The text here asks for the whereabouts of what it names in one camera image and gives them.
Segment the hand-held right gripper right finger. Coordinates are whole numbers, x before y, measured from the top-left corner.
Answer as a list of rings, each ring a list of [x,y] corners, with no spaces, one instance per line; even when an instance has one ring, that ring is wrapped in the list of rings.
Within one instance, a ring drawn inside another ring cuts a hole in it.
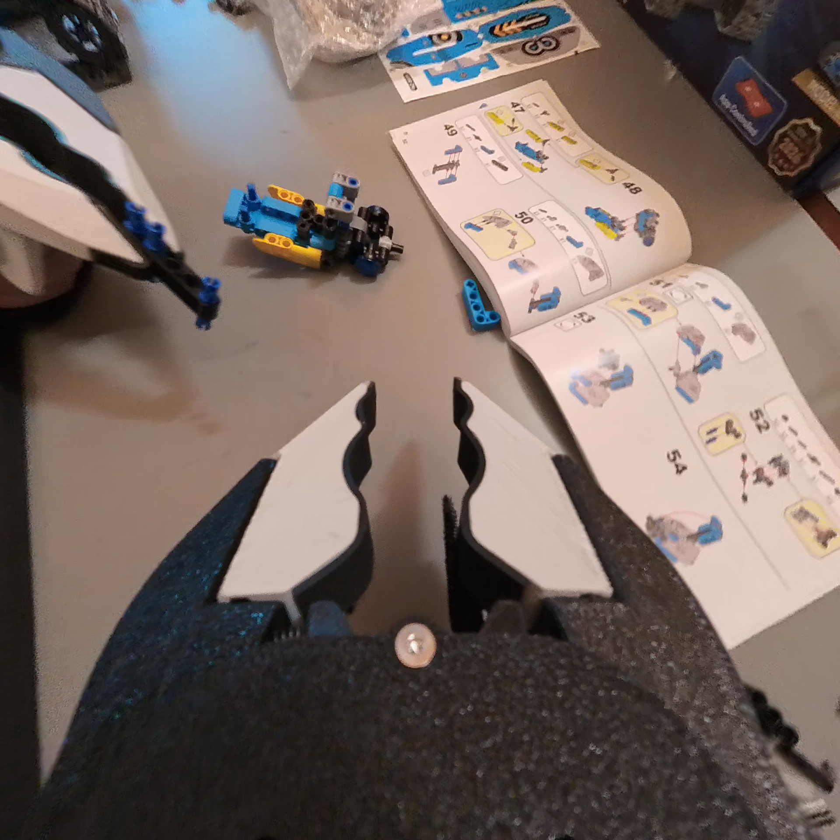
[[[612,597],[552,449],[458,377],[453,406],[471,594],[512,599],[531,587],[543,597]]]

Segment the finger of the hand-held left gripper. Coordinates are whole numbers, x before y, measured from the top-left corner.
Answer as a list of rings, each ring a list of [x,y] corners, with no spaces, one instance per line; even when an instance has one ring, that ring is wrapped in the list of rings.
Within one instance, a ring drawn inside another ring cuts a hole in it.
[[[24,105],[27,110],[47,121],[59,139],[72,150],[102,165],[111,182],[122,190],[128,200],[145,208],[148,221],[165,226],[165,243],[174,251],[181,250],[163,205],[154,194],[130,147],[116,129],[106,126],[35,70],[3,67],[1,91],[2,98]],[[17,146],[9,140],[3,141]],[[45,169],[34,164],[33,153],[22,153],[27,162],[47,175]]]
[[[1,142],[1,152],[1,275],[22,290],[40,291],[47,258],[55,254],[145,264],[88,196],[37,170],[12,143]]]

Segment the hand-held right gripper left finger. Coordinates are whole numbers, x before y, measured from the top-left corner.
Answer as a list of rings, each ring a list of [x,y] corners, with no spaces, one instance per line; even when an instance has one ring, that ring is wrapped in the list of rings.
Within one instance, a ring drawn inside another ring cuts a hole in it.
[[[363,534],[353,446],[375,425],[375,384],[363,382],[283,445],[217,592],[219,602],[303,604],[305,592]]]

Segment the short black ridged beam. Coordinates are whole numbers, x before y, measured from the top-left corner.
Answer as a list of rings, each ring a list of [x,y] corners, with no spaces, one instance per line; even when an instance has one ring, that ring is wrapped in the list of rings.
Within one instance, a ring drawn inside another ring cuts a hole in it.
[[[160,254],[148,251],[146,257],[145,264],[128,264],[124,272],[136,280],[161,284],[194,315],[196,325],[196,298],[204,276],[197,275],[182,255],[168,248]]]

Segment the blue yellow brick assembly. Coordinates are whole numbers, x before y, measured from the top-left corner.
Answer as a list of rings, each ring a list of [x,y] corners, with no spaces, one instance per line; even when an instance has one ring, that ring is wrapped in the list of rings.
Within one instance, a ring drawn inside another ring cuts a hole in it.
[[[279,185],[260,195],[248,184],[231,190],[223,220],[262,253],[310,269],[349,266],[375,279],[404,247],[383,206],[359,204],[360,189],[358,178],[341,172],[333,174],[322,203]]]

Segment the blue L-shaped beam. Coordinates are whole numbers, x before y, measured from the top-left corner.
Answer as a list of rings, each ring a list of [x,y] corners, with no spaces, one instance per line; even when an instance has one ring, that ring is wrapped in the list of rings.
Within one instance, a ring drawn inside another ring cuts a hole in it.
[[[474,332],[483,333],[501,327],[500,314],[486,307],[479,285],[475,280],[464,280],[461,288],[461,298],[469,326]]]

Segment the grey desk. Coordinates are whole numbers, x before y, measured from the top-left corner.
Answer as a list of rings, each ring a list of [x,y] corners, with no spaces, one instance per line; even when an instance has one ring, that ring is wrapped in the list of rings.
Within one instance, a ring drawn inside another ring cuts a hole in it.
[[[361,633],[447,617],[442,498],[460,497],[452,384],[467,379],[553,449],[577,451],[551,394],[461,308],[471,270],[390,130],[545,79],[591,137],[682,207],[695,260],[745,291],[838,441],[838,250],[615,2],[577,2],[601,47],[404,103],[377,57],[313,62],[290,90],[270,21],[209,2],[115,2],[133,72],[102,99],[195,271],[222,281],[213,327],[167,290],[91,274],[26,341],[31,558],[43,774],[102,646],[157,564],[258,460],[372,380],[374,579]],[[321,196],[360,177],[404,245],[367,283],[286,267],[224,226],[233,186]]]

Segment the person's left hand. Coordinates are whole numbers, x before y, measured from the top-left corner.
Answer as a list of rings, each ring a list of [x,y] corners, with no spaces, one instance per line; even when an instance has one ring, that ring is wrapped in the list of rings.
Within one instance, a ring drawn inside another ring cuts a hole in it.
[[[22,290],[1,275],[2,314],[33,310],[65,298],[88,277],[91,267],[91,262],[75,257],[49,256],[45,264],[44,286],[36,291]]]

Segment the built blue robot model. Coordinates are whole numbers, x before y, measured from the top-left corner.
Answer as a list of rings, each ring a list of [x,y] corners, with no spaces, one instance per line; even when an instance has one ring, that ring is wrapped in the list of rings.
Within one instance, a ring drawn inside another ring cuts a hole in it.
[[[132,81],[119,19],[104,1],[46,1],[42,13],[49,32],[72,60],[69,68],[95,90]]]

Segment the open instruction booklet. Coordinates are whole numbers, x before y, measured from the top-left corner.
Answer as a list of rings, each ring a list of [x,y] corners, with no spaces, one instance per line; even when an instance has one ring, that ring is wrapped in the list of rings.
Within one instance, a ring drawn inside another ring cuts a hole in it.
[[[729,647],[838,588],[838,449],[679,205],[544,80],[390,132],[606,494]]]

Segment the crinkled clear plastic bag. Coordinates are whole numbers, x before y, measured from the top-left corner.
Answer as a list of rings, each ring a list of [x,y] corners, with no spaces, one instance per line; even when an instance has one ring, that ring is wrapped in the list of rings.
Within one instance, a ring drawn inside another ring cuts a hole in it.
[[[342,64],[378,53],[419,18],[441,11],[436,1],[270,1],[287,85],[293,89],[314,61]]]

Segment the blue sticker sheet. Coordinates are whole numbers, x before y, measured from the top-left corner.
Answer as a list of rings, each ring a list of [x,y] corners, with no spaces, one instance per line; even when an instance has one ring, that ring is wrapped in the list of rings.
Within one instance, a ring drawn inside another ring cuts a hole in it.
[[[402,100],[414,102],[599,47],[569,2],[447,1],[379,58]]]

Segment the blue robot kit box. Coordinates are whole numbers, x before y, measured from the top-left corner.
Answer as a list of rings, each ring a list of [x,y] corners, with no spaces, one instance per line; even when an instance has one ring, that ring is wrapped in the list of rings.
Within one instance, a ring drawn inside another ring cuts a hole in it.
[[[621,5],[786,192],[838,186],[838,1]]]

